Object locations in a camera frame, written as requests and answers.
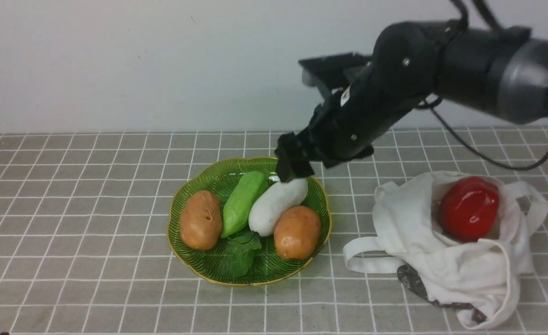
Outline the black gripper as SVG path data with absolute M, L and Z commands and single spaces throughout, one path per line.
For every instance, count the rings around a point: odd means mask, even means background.
M 278 138 L 274 154 L 280 182 L 313 176 L 311 161 L 332 167 L 372 155 L 372 142 L 430 93 L 425 87 L 391 88 L 356 82 L 334 93 L 316 108 L 302 132 L 288 132 Z

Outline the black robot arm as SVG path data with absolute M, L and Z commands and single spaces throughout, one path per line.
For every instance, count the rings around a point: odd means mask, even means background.
M 324 98 L 308 125 L 280 136 L 274 151 L 282 182 L 373 155 L 374 140 L 413 110 L 433 112 L 451 101 L 503 121 L 525 125 L 548 118 L 548 40 L 530 28 L 468 28 L 458 20 L 404 21 L 382 30 L 371 55 L 345 53 L 299 60 L 304 85 Z M 528 166 L 494 161 L 507 170 Z

